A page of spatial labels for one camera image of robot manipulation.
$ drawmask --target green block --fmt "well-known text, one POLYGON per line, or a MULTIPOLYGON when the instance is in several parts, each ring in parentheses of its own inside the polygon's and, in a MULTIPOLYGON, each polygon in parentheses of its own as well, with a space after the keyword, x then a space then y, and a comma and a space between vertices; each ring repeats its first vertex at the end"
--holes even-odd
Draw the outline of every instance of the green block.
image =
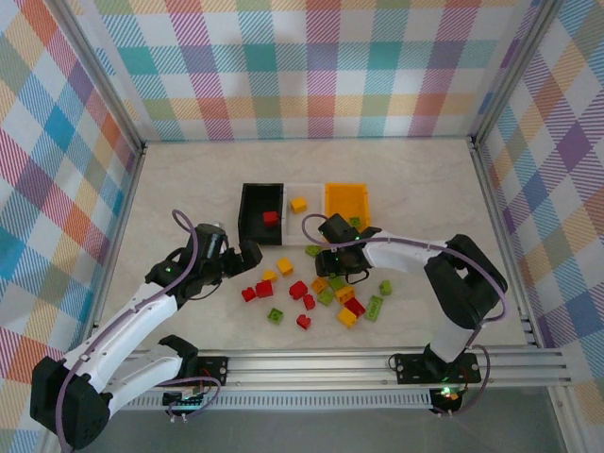
POLYGON ((393 287, 390 280, 384 280, 379 284, 379 293, 381 295, 390 295, 393 293, 393 287))
POLYGON ((277 309, 271 309, 271 312, 268 313, 268 320, 273 324, 281 324, 281 320, 283 319, 283 311, 277 309))
POLYGON ((344 286, 346 286, 341 277, 330 278, 327 283, 329 283, 329 287, 333 291, 341 290, 344 286))
POLYGON ((365 318, 375 323, 378 319, 383 301, 384 299, 377 297, 376 295, 372 295, 371 299, 369 299, 369 307, 367 307, 367 311, 365 312, 365 318))
POLYGON ((331 305, 331 302, 333 301, 333 293, 328 290, 323 290, 317 297, 317 300, 326 307, 329 307, 329 305, 331 305))
POLYGON ((351 227, 359 228, 361 226, 361 219, 359 217, 350 217, 348 223, 351 227))
POLYGON ((309 245, 305 249, 306 254, 310 257, 316 258, 319 253, 321 253, 321 247, 319 245, 309 245))

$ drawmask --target floor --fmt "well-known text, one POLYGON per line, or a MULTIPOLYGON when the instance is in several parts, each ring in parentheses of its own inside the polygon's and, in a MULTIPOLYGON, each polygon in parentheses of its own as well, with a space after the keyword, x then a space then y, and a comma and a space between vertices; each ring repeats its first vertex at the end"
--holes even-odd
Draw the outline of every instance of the floor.
MULTIPOLYGON (((503 270, 495 235, 478 180, 463 140, 338 140, 235 143, 152 144, 126 227, 103 321, 136 292, 145 274, 187 237, 171 209, 187 213, 194 224, 220 221, 236 244, 237 216, 244 182, 365 182, 372 224, 395 234, 426 240, 470 236, 503 270)), ((203 301, 190 301, 147 337, 148 348, 175 333, 203 349, 424 346, 443 321, 436 297, 422 275, 375 270, 357 285, 361 303, 389 278, 394 293, 386 298, 375 323, 360 319, 347 329, 336 319, 339 304, 317 304, 306 312, 288 289, 313 279, 313 260, 303 247, 263 247, 254 270, 226 280, 203 301), (241 290, 260 281, 287 256, 294 276, 280 278, 276 295, 245 304, 241 290), (285 313, 280 326, 266 319, 272 307, 285 313), (295 319, 306 313, 308 331, 295 319)), ((478 336, 481 344, 523 344, 516 310, 478 336)))

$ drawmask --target green lego brick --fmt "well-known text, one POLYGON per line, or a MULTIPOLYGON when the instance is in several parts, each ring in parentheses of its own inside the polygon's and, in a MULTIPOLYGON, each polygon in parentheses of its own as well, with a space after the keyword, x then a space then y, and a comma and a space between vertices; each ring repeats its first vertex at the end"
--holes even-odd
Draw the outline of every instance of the green lego brick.
POLYGON ((351 227, 358 228, 361 226, 361 219, 359 217, 350 217, 348 223, 351 227))
POLYGON ((277 309, 271 309, 271 312, 268 313, 268 320, 273 324, 281 324, 281 320, 283 319, 283 311, 277 309))
POLYGON ((369 299, 369 307, 367 307, 367 311, 365 312, 365 318, 375 323, 378 319, 379 311, 381 310, 381 304, 383 301, 384 299, 382 299, 381 297, 372 295, 371 299, 369 299))
POLYGON ((306 254, 310 257, 316 258, 321 253, 321 247, 319 245, 309 245, 306 247, 306 254))
POLYGON ((390 295, 393 293, 393 287, 390 280, 384 280, 379 284, 379 293, 381 295, 390 295))
POLYGON ((330 278, 327 283, 329 283, 329 287, 333 291, 341 290, 344 286, 346 286, 341 277, 330 278))
POLYGON ((317 300, 326 307, 329 307, 329 305, 331 305, 331 302, 333 301, 333 293, 328 290, 323 290, 317 297, 317 300))

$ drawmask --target red block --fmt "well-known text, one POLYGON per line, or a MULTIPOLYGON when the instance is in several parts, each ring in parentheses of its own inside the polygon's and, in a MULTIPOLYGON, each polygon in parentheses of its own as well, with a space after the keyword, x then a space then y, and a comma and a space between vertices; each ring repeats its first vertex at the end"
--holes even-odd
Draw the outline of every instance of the red block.
POLYGON ((308 330, 310 327, 310 318, 306 314, 298 316, 295 322, 305 330, 308 330))
POLYGON ((246 290, 243 290, 242 296, 243 296, 243 300, 245 300, 245 302, 249 302, 250 300, 255 299, 256 293, 254 293, 254 288, 249 287, 246 290))
POLYGON ((256 294, 258 297, 268 297, 273 295, 273 283, 271 280, 263 280, 256 285, 256 294))
POLYGON ((355 299, 354 297, 350 300, 348 300, 344 306, 349 309, 350 311, 352 311, 353 313, 355 313, 355 316, 360 317, 362 316, 363 313, 366 312, 366 309, 363 305, 361 305, 361 302, 359 302, 357 299, 355 299))
POLYGON ((298 300, 302 298, 304 294, 309 291, 309 288, 304 284, 303 281, 296 281, 290 288, 290 296, 294 298, 294 300, 298 300))
POLYGON ((312 294, 305 294, 305 296, 302 298, 302 300, 304 301, 304 306, 306 307, 306 310, 314 309, 315 303, 314 303, 314 297, 312 297, 312 294))
POLYGON ((264 226, 266 228, 277 228, 279 226, 279 214, 274 210, 267 211, 262 214, 264 218, 264 226))

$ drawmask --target marble surface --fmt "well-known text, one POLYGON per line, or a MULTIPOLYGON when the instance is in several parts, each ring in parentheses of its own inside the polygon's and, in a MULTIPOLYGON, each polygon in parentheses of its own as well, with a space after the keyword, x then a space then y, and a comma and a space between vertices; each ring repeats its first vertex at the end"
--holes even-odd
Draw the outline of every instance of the marble surface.
MULTIPOLYGON (((463 140, 338 140, 239 143, 151 144, 120 250, 103 321, 136 292, 151 266, 186 243, 171 209, 186 212, 194 224, 223 222, 237 243, 237 216, 244 182, 365 182, 372 224, 417 239, 448 240, 464 233, 503 270, 495 235, 463 140)), ((424 346, 444 316, 425 275, 375 270, 357 285, 366 304, 379 282, 389 278, 387 297, 375 323, 360 319, 347 329, 336 319, 337 302, 306 312, 288 289, 313 278, 313 261, 303 247, 263 247, 258 268, 226 280, 203 301, 190 301, 143 342, 148 348, 175 333, 203 349, 424 346), (276 269, 287 256, 291 277, 279 278, 276 295, 245 304, 241 290, 276 269), (272 307, 284 311, 280 326, 266 319, 272 307), (306 313, 308 331, 295 319, 306 313)), ((496 307, 493 313, 500 312, 496 307)), ((523 344, 517 310, 491 324, 478 337, 482 344, 523 344)))

